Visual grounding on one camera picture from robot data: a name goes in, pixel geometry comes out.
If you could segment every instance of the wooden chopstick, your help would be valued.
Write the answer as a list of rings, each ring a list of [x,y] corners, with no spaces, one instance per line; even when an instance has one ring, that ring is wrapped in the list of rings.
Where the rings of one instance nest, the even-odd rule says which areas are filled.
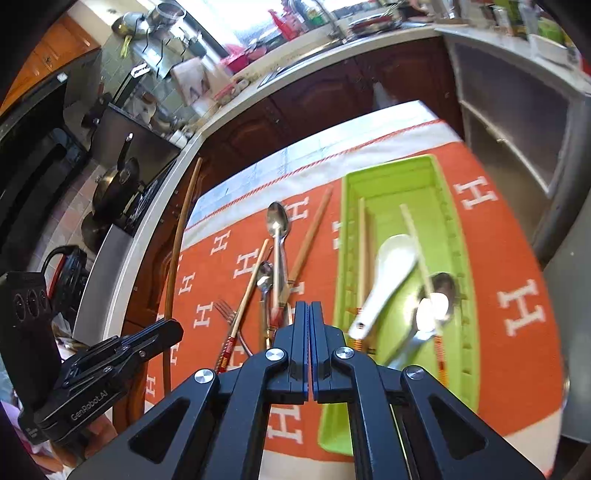
[[[410,233],[410,236],[413,239],[414,246],[417,251],[418,269],[421,273],[423,284],[425,285],[425,293],[429,299],[429,302],[431,302],[433,295],[433,282],[431,281],[431,275],[429,275],[427,263],[425,262],[425,256],[423,254],[423,249],[421,248],[421,242],[418,239],[417,228],[413,222],[413,217],[410,214],[410,210],[408,210],[408,206],[405,203],[400,205],[400,211],[402,212],[402,217],[404,218],[404,223],[406,223],[408,233]],[[435,355],[437,358],[437,367],[439,370],[439,381],[443,384],[443,386],[447,387],[449,381],[447,378],[445,350],[443,348],[443,331],[441,329],[441,323],[439,320],[437,320],[435,317],[433,320],[435,324],[435,337],[433,340],[435,343]]]
[[[365,197],[359,199],[358,234],[359,251],[357,254],[357,313],[361,312],[365,303],[367,290],[367,211],[365,210]],[[353,341],[353,348],[360,352],[363,349],[363,339]]]
[[[287,282],[287,285],[283,287],[281,290],[281,294],[279,295],[279,307],[273,308],[271,312],[271,327],[278,328],[281,326],[281,316],[283,314],[283,308],[285,308],[285,304],[287,300],[290,298],[291,294],[291,287],[296,283],[297,279],[300,276],[302,268],[304,268],[304,264],[308,259],[308,254],[310,253],[310,248],[312,247],[312,243],[314,242],[314,238],[316,237],[316,233],[318,233],[318,228],[320,227],[320,222],[322,221],[322,217],[328,207],[330,196],[332,195],[333,187],[329,185],[326,189],[322,200],[320,201],[320,206],[316,213],[314,214],[314,219],[306,232],[306,236],[304,237],[304,241],[301,244],[300,251],[295,258],[293,269],[291,270],[290,279]]]
[[[216,373],[224,373],[226,371],[226,367],[228,366],[228,362],[230,361],[230,356],[232,355],[232,352],[234,351],[234,346],[236,345],[236,335],[238,334],[238,330],[240,329],[242,317],[244,316],[244,312],[246,310],[246,305],[248,305],[248,301],[250,300],[255,287],[256,273],[258,272],[263,258],[265,257],[265,251],[267,250],[268,244],[269,239],[265,238],[265,241],[263,242],[261,247],[261,251],[259,252],[258,258],[256,259],[254,269],[252,270],[251,279],[248,281],[246,292],[244,292],[244,296],[242,297],[242,301],[240,302],[240,306],[238,307],[238,311],[236,312],[236,318],[234,319],[234,323],[232,325],[232,333],[230,334],[230,338],[224,346],[222,361],[219,365],[216,366]]]
[[[170,266],[168,268],[168,284],[166,285],[166,297],[164,300],[165,319],[171,319],[173,317],[174,289],[175,283],[177,281],[178,258],[181,253],[181,244],[183,242],[184,228],[187,225],[187,217],[189,216],[189,207],[191,206],[191,200],[193,199],[195,185],[197,184],[197,178],[199,176],[199,171],[201,170],[202,164],[203,159],[199,157],[197,159],[197,163],[195,164],[195,168],[193,169],[191,180],[189,181],[189,188],[187,189],[187,193],[185,194],[185,198],[183,200],[183,207],[181,208],[181,213],[178,216],[177,230],[174,234],[173,253],[170,258]],[[164,352],[162,352],[162,362],[162,379],[164,383],[164,395],[168,395],[171,390],[169,348],[165,348]]]

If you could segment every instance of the bottle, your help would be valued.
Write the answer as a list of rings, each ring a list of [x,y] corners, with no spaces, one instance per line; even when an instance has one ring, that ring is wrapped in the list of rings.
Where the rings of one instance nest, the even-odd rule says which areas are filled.
[[[281,35],[283,35],[287,41],[291,41],[297,37],[297,33],[293,30],[293,28],[287,22],[281,19],[273,9],[270,8],[269,13],[271,14],[273,22],[275,25],[277,25],[277,28],[279,28]]]

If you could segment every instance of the table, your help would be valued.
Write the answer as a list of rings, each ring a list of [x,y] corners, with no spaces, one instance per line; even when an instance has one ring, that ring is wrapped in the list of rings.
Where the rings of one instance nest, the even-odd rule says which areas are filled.
[[[173,387],[213,367],[227,332],[214,310],[237,308],[258,249],[268,237],[267,206],[281,200],[291,216],[285,242],[294,259],[328,184],[334,186],[319,234],[290,303],[320,300],[332,321],[339,247],[340,179],[347,173],[419,153],[437,157],[465,236],[477,298],[480,343],[478,415],[544,473],[560,435],[560,345],[545,284],[527,240],[476,158],[420,102],[370,113],[313,135],[232,177],[198,202],[183,237],[174,318],[185,330],[173,347]],[[243,334],[257,350],[258,310]],[[236,347],[230,368],[246,360]],[[163,396],[161,357],[148,367],[146,406]],[[352,459],[317,444],[320,406],[271,409],[261,478],[354,478]]]

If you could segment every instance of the lid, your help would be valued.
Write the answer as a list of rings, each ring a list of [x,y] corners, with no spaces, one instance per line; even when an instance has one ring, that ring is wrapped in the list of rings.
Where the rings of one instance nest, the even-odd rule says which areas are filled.
[[[351,23],[349,25],[349,28],[351,28],[351,29],[363,28],[363,27],[368,27],[370,25],[375,25],[375,24],[390,23],[391,21],[392,21],[392,17],[390,15],[378,14],[378,15],[372,15],[371,17],[362,18],[361,20],[357,20],[357,21]]]

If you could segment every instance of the green tray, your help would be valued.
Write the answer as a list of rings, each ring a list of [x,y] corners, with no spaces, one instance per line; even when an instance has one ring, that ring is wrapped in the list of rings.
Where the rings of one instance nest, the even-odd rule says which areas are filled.
[[[459,301],[443,331],[449,389],[476,411],[479,392],[479,342],[472,274],[460,220],[437,160],[433,155],[407,158],[348,174],[342,182],[339,276],[333,325],[345,332],[357,306],[358,205],[373,217],[375,252],[392,235],[408,233],[399,205],[406,203],[417,227],[431,274],[448,272],[456,280]],[[418,267],[390,299],[378,318],[375,360],[385,365],[405,338],[413,303],[422,286]],[[425,344],[411,361],[437,378],[433,342]],[[328,452],[353,455],[346,404],[324,405],[319,445]]]

